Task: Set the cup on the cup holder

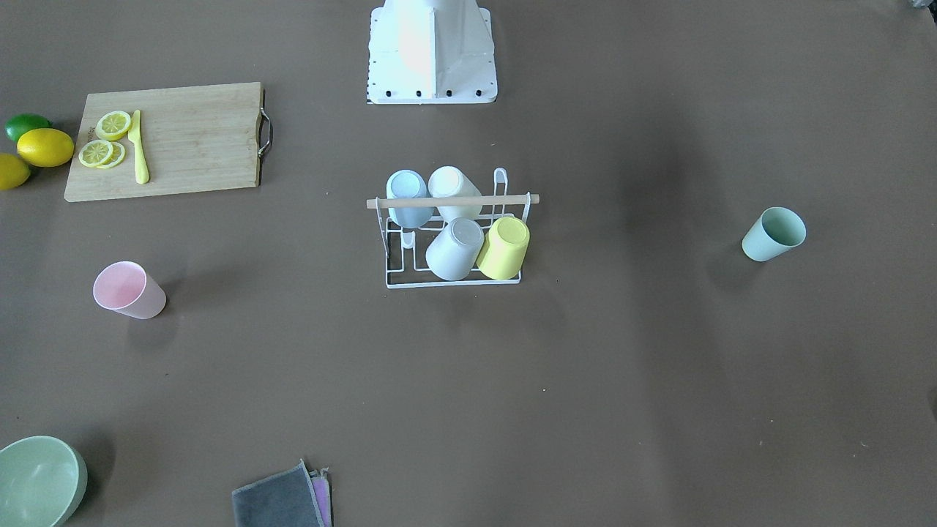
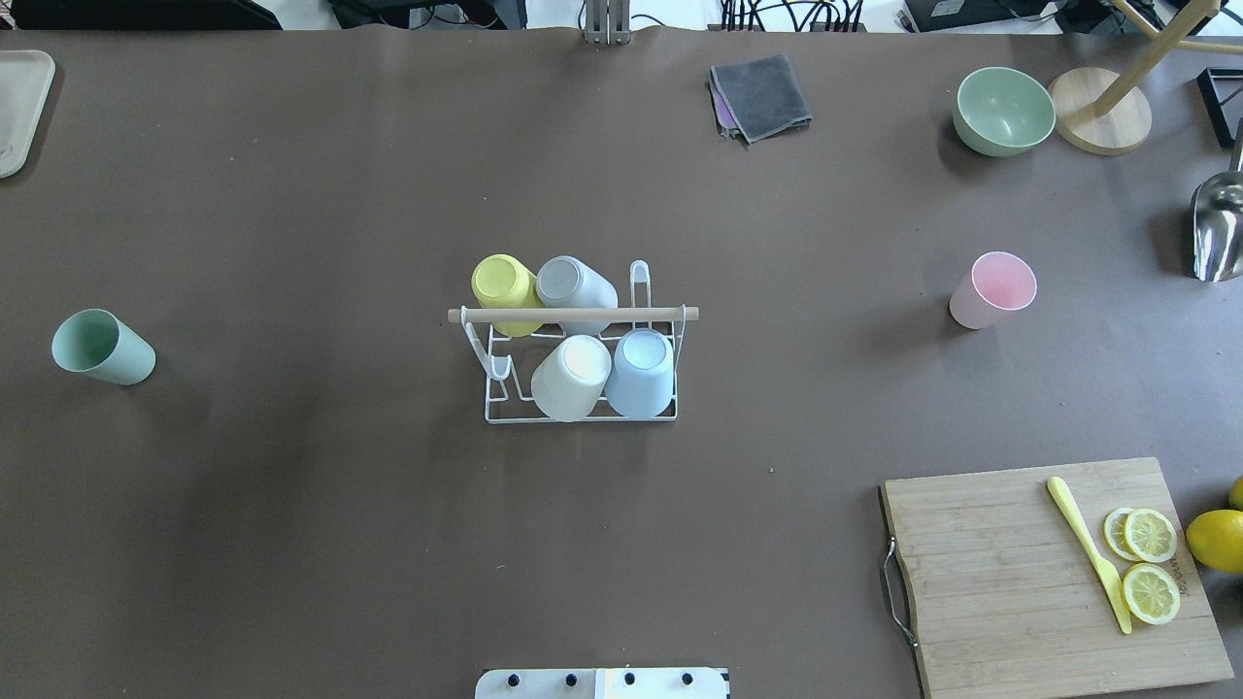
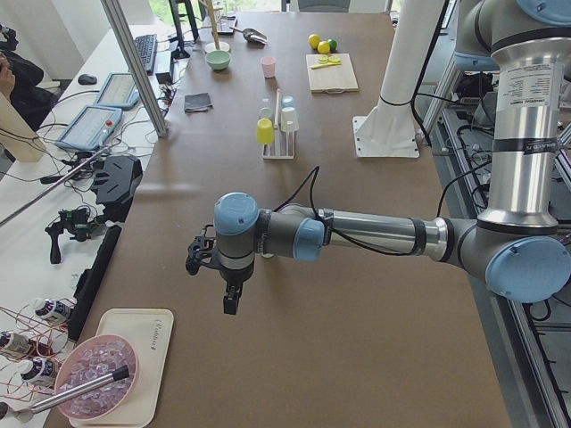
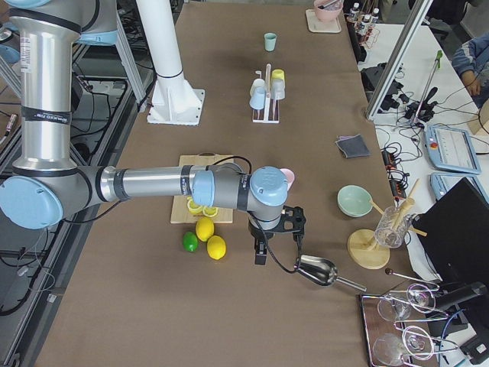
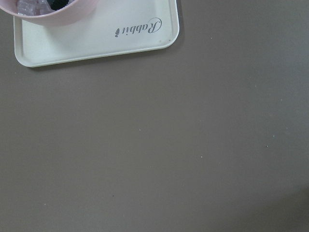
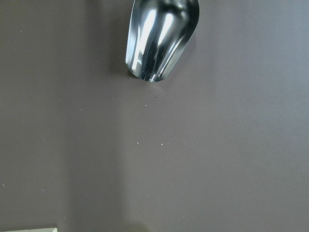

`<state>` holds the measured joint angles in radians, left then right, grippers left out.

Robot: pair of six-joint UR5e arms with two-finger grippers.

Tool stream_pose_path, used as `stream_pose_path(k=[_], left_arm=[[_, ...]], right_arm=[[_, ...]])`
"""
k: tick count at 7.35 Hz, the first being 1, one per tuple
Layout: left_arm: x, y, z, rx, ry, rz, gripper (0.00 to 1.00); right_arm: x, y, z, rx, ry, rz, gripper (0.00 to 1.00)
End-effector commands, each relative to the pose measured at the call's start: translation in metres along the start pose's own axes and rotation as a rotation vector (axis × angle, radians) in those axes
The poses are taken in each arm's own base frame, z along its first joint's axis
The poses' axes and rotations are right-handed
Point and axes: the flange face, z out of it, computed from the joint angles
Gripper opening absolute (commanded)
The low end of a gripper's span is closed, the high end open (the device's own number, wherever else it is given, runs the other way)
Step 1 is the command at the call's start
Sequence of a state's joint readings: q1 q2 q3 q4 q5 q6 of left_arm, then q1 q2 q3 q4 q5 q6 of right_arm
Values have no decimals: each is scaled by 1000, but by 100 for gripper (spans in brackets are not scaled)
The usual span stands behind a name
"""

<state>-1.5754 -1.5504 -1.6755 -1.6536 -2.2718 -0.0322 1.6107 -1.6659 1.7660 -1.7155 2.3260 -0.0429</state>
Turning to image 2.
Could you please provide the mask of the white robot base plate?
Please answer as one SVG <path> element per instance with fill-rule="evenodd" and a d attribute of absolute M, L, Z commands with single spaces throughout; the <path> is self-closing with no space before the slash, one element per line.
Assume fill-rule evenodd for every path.
<path fill-rule="evenodd" d="M 475 698 L 728 698 L 728 670 L 712 667 L 492 669 Z"/>

